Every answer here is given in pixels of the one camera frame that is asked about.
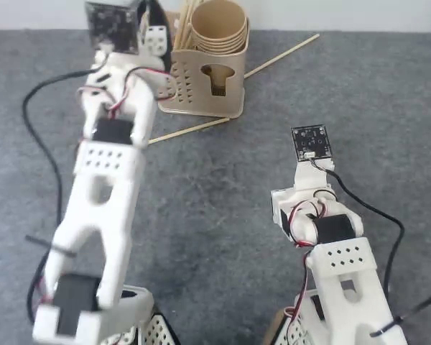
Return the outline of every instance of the white plastic part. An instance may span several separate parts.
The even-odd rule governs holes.
[[[109,336],[106,340],[101,342],[101,345],[130,345],[134,343],[136,338],[136,327],[131,327],[129,331],[125,333],[115,334]]]
[[[330,158],[318,160],[318,163],[326,169],[334,169],[333,161]],[[298,162],[294,187],[271,192],[273,222],[281,226],[281,210],[289,215],[292,208],[300,201],[312,199],[313,193],[317,189],[326,189],[335,194],[327,182],[327,174],[324,171],[313,167],[311,162]],[[323,196],[327,199],[331,198],[331,195],[323,194]]]
[[[134,297],[122,298],[109,310],[81,312],[75,338],[57,334],[60,309],[53,305],[40,305],[37,309],[33,339],[42,344],[99,345],[112,334],[122,334],[145,328],[152,317],[154,305],[152,294],[144,288],[125,286],[136,293]]]
[[[367,238],[319,244],[307,258],[307,266],[316,290],[305,295],[300,317],[312,344],[407,345],[398,326],[377,338],[369,335],[391,322],[392,315]],[[319,296],[324,321],[310,299],[313,295]]]
[[[154,25],[147,28],[144,46],[151,55],[163,56],[167,51],[167,30],[164,25]]]
[[[67,211],[52,240],[54,245],[77,252],[94,231],[101,234],[106,255],[98,289],[102,308],[113,307],[121,295],[144,163],[142,151],[131,145],[83,140]],[[101,192],[105,188],[111,188],[111,194],[107,201],[102,201]],[[69,267],[70,259],[64,254],[50,252],[45,268],[50,297],[60,275]]]
[[[106,87],[117,100],[121,98],[124,88],[124,79],[127,71],[132,69],[133,65],[128,68],[117,68],[116,66],[106,66],[101,71],[88,77],[88,85]],[[166,85],[166,78],[161,75],[157,76],[157,84]],[[133,74],[128,80],[128,97],[120,108],[120,119],[128,119],[134,122],[134,128],[131,133],[131,139],[136,147],[145,148],[148,145],[150,133],[154,122],[154,116],[157,112],[157,102],[154,100],[154,91],[150,88],[148,82],[142,80],[137,74]],[[100,94],[93,95],[85,92],[83,94],[83,109],[85,111],[85,124],[83,127],[83,136],[92,138],[96,130],[96,124],[101,117],[106,117]]]

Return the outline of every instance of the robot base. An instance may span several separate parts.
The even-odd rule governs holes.
[[[125,285],[123,297],[134,295],[140,287]],[[101,342],[101,345],[180,345],[179,339],[172,330],[165,316],[154,305],[152,317],[147,325],[133,326],[128,332],[109,336]]]

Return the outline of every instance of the perforated panel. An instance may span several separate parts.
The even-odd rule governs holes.
[[[161,315],[155,315],[144,332],[145,345],[174,345],[172,334]]]
[[[80,171],[95,175],[134,178],[138,149],[131,145],[83,141],[75,164]]]
[[[177,90],[175,98],[172,101],[182,103],[186,102],[191,104],[193,102],[193,82],[190,70],[186,62],[173,62],[171,67],[171,74],[177,81]],[[173,94],[172,84],[168,81],[167,93]]]
[[[313,274],[332,277],[362,270],[376,270],[366,237],[316,246],[310,254]]]
[[[296,320],[290,327],[289,324],[290,318],[284,322],[275,345],[313,345],[312,339],[302,327],[300,319]]]

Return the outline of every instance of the paper cup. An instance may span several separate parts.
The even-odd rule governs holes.
[[[197,38],[223,43],[242,35],[247,27],[247,17],[243,9],[232,1],[210,0],[196,8],[190,23]]]
[[[239,43],[233,44],[228,47],[223,47],[223,48],[206,47],[203,44],[197,45],[197,48],[203,52],[209,52],[215,55],[225,55],[225,54],[232,54],[234,52],[238,52],[244,47],[245,44],[246,44],[246,41],[242,40]]]
[[[208,41],[202,40],[198,36],[193,36],[193,41],[196,42],[197,44],[202,44],[202,45],[205,45],[206,47],[214,47],[215,49],[217,49],[217,48],[229,47],[231,45],[237,45],[239,42],[245,42],[246,38],[247,38],[247,27],[241,33],[240,36],[226,42],[208,42]]]

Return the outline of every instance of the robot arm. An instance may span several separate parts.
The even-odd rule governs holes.
[[[292,136],[295,185],[272,191],[273,219],[290,241],[311,248],[304,263],[316,288],[297,296],[297,317],[281,312],[264,344],[406,345],[399,326],[371,337],[393,318],[361,217],[337,201],[326,172],[312,164],[334,169],[325,127],[296,128]]]
[[[171,45],[161,7],[155,0],[138,2],[134,2],[135,7],[87,3],[93,44],[105,49],[107,42],[113,51],[82,88],[83,140],[66,213],[56,229],[52,248],[76,253],[91,234],[98,232],[106,263],[102,277],[80,275],[71,272],[71,257],[50,250],[43,275],[46,302],[38,306],[33,329],[38,343],[99,345],[112,335],[132,332],[129,339],[142,344],[145,330],[156,316],[152,294],[144,288],[124,287],[124,279],[131,253],[131,224],[146,162],[144,151],[157,111],[155,91],[167,85]],[[139,25],[134,23],[136,17],[142,17],[145,3],[149,5],[151,26],[142,40],[137,38]],[[99,21],[112,17],[120,22]],[[106,29],[106,25],[116,25],[117,29],[123,26],[119,41],[115,30]],[[126,46],[125,28],[131,30]],[[95,65],[105,59],[106,52],[99,51]],[[118,103],[112,105],[111,98]],[[156,322],[169,331],[161,316]],[[172,337],[167,338],[173,344]]]

